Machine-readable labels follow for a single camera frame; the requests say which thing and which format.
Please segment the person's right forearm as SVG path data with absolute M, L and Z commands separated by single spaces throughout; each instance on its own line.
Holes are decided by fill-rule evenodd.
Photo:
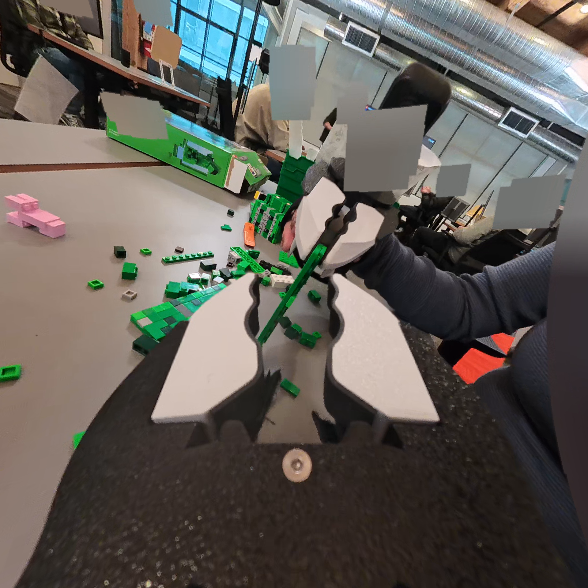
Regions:
M 556 243 L 475 275 L 440 270 L 389 235 L 353 264 L 365 285 L 420 330 L 450 341 L 472 341 L 530 327 L 520 345 L 547 349 L 550 271 Z

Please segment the green storage bin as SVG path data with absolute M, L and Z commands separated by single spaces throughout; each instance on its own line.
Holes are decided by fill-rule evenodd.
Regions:
M 314 161 L 305 156 L 301 155 L 296 159 L 287 151 L 282 163 L 276 194 L 290 203 L 295 203 L 303 195 L 302 182 L 307 170 L 313 164 Z

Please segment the green mosaic tile panel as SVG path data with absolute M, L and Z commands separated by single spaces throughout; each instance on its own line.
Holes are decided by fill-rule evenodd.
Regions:
M 201 306 L 225 288 L 227 283 L 224 281 L 208 287 L 190 282 L 168 282 L 165 301 L 132 313 L 129 320 L 143 335 L 159 342 L 178 323 L 189 320 Z

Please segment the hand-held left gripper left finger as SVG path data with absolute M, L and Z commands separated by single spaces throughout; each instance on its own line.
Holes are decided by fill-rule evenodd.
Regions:
M 151 413 L 154 431 L 185 428 L 200 445 L 241 426 L 259 442 L 281 376 L 264 366 L 256 337 L 260 283 L 247 274 L 190 318 Z

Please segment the built green brick structure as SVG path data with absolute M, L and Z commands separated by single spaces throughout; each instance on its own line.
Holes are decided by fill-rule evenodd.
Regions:
M 282 221 L 291 203 L 277 194 L 256 192 L 251 203 L 249 222 L 254 232 L 272 244 L 280 244 Z

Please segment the scattered small green bricks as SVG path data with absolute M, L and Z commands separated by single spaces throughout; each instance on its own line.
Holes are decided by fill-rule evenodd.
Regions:
M 176 249 L 176 253 L 183 254 L 183 249 Z M 201 266 L 205 270 L 205 273 L 209 270 L 212 272 L 210 274 L 213 277 L 211 285 L 209 285 L 210 275 L 206 277 L 205 274 L 203 274 L 201 277 L 195 273 L 190 274 L 187 277 L 187 281 L 184 282 L 195 283 L 197 285 L 201 285 L 202 287 L 208 287 L 212 286 L 214 283 L 219 283 L 220 281 L 228 283 L 230 278 L 237 279 L 245 275 L 246 270 L 250 269 L 251 271 L 262 276 L 262 285 L 268 286 L 270 284 L 270 274 L 278 272 L 278 264 L 275 264 L 275 267 L 272 266 L 271 271 L 269 271 L 267 268 L 265 268 L 265 266 L 262 266 L 261 261 L 257 261 L 258 256 L 259 252 L 254 251 L 253 249 L 243 249 L 242 247 L 237 246 L 232 247 L 229 252 L 227 268 L 221 268 L 217 271 L 214 269 L 214 267 L 216 267 L 215 264 L 209 263 L 211 258 L 201 260 L 203 262 L 203 265 L 201 264 Z M 137 275 L 138 267 L 136 263 L 125 261 L 122 265 L 122 279 L 134 281 Z M 301 344 L 311 349 L 315 346 L 316 341 L 322 336 L 319 332 L 307 333 L 301 330 L 300 325 L 292 323 L 287 316 L 281 318 L 278 324 L 284 327 L 287 333 L 292 331 L 295 339 L 298 338 Z M 21 364 L 1 366 L 1 382 L 18 380 L 21 376 L 21 372 Z

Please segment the person's right hand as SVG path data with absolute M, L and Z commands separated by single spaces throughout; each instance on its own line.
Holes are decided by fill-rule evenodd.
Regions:
M 281 249 L 285 253 L 291 253 L 296 236 L 296 218 L 298 211 L 295 210 L 282 228 Z

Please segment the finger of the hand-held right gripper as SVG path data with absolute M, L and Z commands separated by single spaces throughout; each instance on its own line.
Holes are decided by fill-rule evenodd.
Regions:
M 327 177 L 322 177 L 301 200 L 294 221 L 294 252 L 306 262 L 315 247 L 326 247 L 320 265 L 346 265 L 347 233 L 345 195 Z
M 348 268 L 367 253 L 375 245 L 383 221 L 376 208 L 357 203 L 331 222 L 325 235 L 326 255 L 320 262 L 321 279 Z

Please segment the grey desk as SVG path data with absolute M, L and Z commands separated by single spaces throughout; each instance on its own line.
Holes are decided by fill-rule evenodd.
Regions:
M 311 445 L 331 340 L 322 285 L 319 305 L 292 307 L 321 332 L 316 348 L 277 329 L 263 352 L 302 390 L 277 394 L 259 444 L 153 430 L 182 334 L 142 357 L 129 315 L 195 266 L 156 254 L 191 244 L 226 257 L 228 194 L 169 168 L 1 175 L 1 196 L 13 192 L 69 229 L 54 240 L 1 222 L 1 364 L 22 364 L 1 384 L 1 587 L 424 585 L 416 557 L 432 520 L 413 504 L 416 522 L 395 523 L 392 482 L 401 469 L 404 486 L 425 482 L 430 465 L 386 446 Z

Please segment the wooden book stand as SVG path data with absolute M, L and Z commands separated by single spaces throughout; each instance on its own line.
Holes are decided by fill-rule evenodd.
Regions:
M 174 71 L 179 63 L 182 39 L 167 27 L 154 26 L 152 32 L 151 59 L 159 66 L 160 77 L 165 84 L 175 88 Z

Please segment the long green brick plate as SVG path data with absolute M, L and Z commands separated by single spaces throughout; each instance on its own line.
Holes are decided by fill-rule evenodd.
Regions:
M 161 262 L 164 265 L 171 265 L 175 263 L 182 263 L 182 262 L 191 262 L 191 261 L 200 261 L 203 259 L 213 258 L 214 253 L 212 251 L 204 251 L 204 252 L 197 252 L 197 253 L 183 253 L 183 254 L 173 254 L 169 256 L 164 256 L 161 259 Z

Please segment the distant wooden desk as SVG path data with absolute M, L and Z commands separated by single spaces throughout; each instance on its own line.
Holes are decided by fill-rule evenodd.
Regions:
M 62 53 L 68 55 L 69 58 L 76 61 L 84 69 L 84 122 L 88 128 L 97 129 L 99 127 L 100 75 L 104 81 L 107 80 L 107 77 L 112 77 L 116 89 L 128 92 L 135 91 L 143 97 L 147 96 L 148 91 L 156 91 L 165 97 L 165 104 L 171 99 L 175 99 L 188 102 L 196 112 L 198 107 L 210 109 L 210 102 L 176 86 L 167 84 L 161 78 L 134 67 L 126 67 L 112 57 L 79 47 L 46 29 L 31 24 L 26 27 L 40 39 L 58 47 Z

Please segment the silver ventilation duct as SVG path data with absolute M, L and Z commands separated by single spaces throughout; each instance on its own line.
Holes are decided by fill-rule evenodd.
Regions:
M 587 16 L 578 6 L 543 31 L 564 1 L 314 1 L 334 19 L 393 47 L 501 107 L 539 120 L 549 142 L 578 151 L 587 137 Z

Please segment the white air vent grille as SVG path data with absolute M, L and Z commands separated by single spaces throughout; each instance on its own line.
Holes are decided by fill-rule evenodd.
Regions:
M 349 21 L 346 24 L 342 45 L 361 53 L 368 58 L 373 57 L 380 42 L 380 35 L 368 28 Z
M 539 119 L 530 116 L 515 107 L 509 107 L 497 121 L 497 126 L 517 137 L 527 138 L 535 130 L 539 122 Z

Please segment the large green brick plate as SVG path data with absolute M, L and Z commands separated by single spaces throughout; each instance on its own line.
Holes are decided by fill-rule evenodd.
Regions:
M 326 255 L 327 246 L 317 245 L 312 253 L 308 256 L 304 266 L 301 268 L 298 276 L 295 278 L 294 283 L 287 289 L 284 297 L 280 304 L 277 306 L 275 312 L 271 315 L 268 323 L 262 329 L 258 336 L 258 342 L 260 345 L 264 345 L 269 339 L 270 335 L 275 330 L 275 327 L 279 323 L 280 319 L 285 315 L 286 310 L 291 306 L 295 298 L 302 287 L 306 284 L 307 280 L 312 275 L 313 271 L 319 266 L 320 262 Z

